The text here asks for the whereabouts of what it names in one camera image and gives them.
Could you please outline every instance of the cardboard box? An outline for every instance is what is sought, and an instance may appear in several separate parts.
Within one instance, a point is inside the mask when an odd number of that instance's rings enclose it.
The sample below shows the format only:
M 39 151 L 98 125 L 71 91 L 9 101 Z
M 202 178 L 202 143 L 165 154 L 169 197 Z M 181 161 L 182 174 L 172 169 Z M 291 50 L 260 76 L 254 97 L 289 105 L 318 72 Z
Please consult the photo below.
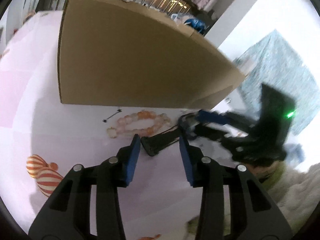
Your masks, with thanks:
M 64 104 L 192 109 L 245 78 L 192 28 L 123 0 L 68 0 L 58 77 Z

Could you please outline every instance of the pink bead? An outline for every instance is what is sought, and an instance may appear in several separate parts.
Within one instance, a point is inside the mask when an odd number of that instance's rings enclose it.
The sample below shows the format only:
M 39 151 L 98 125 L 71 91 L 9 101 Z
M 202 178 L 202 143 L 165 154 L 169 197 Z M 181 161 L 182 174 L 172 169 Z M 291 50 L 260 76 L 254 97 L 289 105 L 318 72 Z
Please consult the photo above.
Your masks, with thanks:
M 153 128 L 152 127 L 148 127 L 147 128 L 147 135 L 150 136 L 153 134 Z
M 124 133 L 124 130 L 125 130 L 125 127 L 124 127 L 124 126 L 118 126 L 118 127 L 116 128 L 116 132 L 117 132 L 117 133 Z
M 130 115 L 126 115 L 124 117 L 126 124 L 131 124 L 132 123 L 132 118 Z
M 132 118 L 133 122 L 137 122 L 138 121 L 138 115 L 136 113 L 131 114 L 130 117 Z
M 155 124 L 152 126 L 153 132 L 156 133 L 161 129 L 162 125 Z
M 150 111 L 149 113 L 150 113 L 150 118 L 151 118 L 151 119 L 155 119 L 155 118 L 157 117 L 156 112 Z
M 126 125 L 126 121 L 125 121 L 125 119 L 122 118 L 122 117 L 119 118 L 117 122 L 118 122 L 119 125 Z
M 164 119 L 161 116 L 155 118 L 155 124 L 164 124 Z
M 140 132 L 139 132 L 139 135 L 140 137 L 143 137 L 143 136 L 147 136 L 147 130 L 146 129 L 140 129 Z

